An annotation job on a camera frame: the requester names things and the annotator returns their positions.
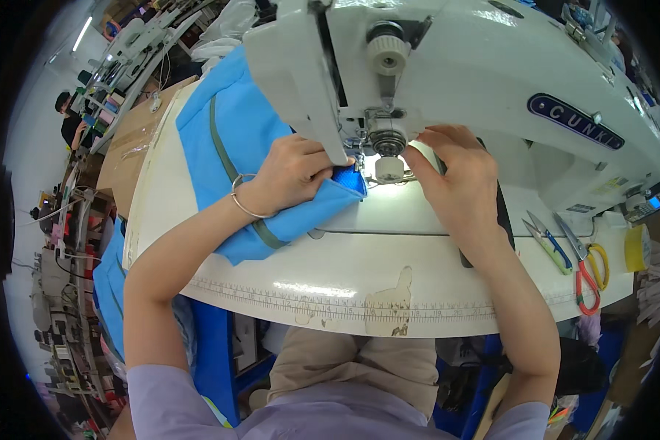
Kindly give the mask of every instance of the cardboard box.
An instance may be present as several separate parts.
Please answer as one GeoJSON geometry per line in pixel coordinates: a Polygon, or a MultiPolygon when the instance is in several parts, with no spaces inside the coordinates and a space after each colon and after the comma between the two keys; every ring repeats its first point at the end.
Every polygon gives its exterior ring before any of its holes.
{"type": "Polygon", "coordinates": [[[139,171],[161,118],[176,92],[197,79],[192,76],[159,93],[161,104],[155,113],[149,111],[149,98],[123,116],[107,149],[96,189],[114,198],[117,213],[124,218],[129,217],[139,171]]]}

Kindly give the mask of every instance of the fluorescent light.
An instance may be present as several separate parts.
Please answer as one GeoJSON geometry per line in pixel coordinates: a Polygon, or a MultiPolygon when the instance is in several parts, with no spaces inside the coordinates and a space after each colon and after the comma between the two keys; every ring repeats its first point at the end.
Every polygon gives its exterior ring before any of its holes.
{"type": "Polygon", "coordinates": [[[78,40],[76,40],[76,44],[73,45],[73,50],[71,52],[75,52],[78,48],[78,45],[81,43],[81,39],[86,34],[86,29],[88,29],[88,25],[91,23],[91,21],[93,21],[93,17],[88,17],[88,20],[86,20],[86,24],[83,26],[83,29],[81,29],[78,40]]]}

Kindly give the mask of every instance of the green piping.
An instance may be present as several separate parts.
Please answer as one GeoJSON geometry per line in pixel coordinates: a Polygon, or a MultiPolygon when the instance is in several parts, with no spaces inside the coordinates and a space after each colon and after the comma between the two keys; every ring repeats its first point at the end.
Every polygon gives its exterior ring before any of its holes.
{"type": "MultiPolygon", "coordinates": [[[[213,96],[210,100],[210,136],[212,137],[212,143],[215,145],[215,150],[220,156],[222,166],[227,173],[230,183],[232,183],[235,179],[237,179],[239,173],[237,172],[235,165],[230,160],[230,157],[227,155],[227,151],[222,144],[222,139],[220,139],[220,135],[217,133],[217,127],[215,126],[215,96],[213,96]]],[[[280,249],[288,244],[287,242],[282,242],[276,238],[276,235],[269,231],[267,224],[264,223],[264,220],[262,219],[253,221],[252,227],[259,235],[259,238],[262,239],[264,244],[272,249],[280,249]]]]}

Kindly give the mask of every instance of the tape roll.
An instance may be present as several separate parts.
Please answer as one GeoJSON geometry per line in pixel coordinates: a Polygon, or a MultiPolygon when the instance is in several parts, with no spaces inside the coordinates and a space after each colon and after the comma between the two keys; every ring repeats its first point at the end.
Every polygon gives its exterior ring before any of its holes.
{"type": "Polygon", "coordinates": [[[650,233],[647,225],[640,224],[628,230],[624,253],[626,268],[629,272],[648,269],[650,266],[650,233]]]}

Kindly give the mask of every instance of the black shirt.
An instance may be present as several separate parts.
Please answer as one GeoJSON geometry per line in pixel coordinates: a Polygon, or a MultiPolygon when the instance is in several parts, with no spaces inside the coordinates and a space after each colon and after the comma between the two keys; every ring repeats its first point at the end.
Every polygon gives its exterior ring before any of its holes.
{"type": "MultiPolygon", "coordinates": [[[[68,118],[64,118],[64,122],[61,124],[61,136],[66,141],[66,144],[68,144],[71,147],[71,149],[77,149],[78,145],[75,146],[71,145],[71,142],[73,142],[73,137],[76,135],[76,129],[78,129],[78,125],[81,123],[82,119],[74,111],[71,111],[68,114],[70,116],[68,118]]],[[[88,134],[83,139],[83,142],[81,144],[86,148],[92,147],[93,137],[90,134],[88,134]]]]}

